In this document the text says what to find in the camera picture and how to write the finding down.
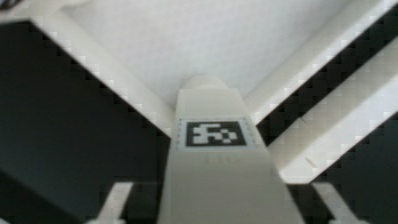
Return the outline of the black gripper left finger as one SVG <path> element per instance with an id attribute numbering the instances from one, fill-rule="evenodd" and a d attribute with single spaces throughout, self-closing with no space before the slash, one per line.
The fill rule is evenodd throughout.
<path id="1" fill-rule="evenodd" d="M 158 184 L 115 182 L 96 216 L 85 224 L 156 224 Z"/>

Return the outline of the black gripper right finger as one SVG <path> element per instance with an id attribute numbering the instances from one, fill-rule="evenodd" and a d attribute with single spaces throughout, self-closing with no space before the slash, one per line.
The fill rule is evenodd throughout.
<path id="1" fill-rule="evenodd" d="M 288 189 L 304 224 L 369 224 L 353 214 L 330 183 L 289 184 Z"/>

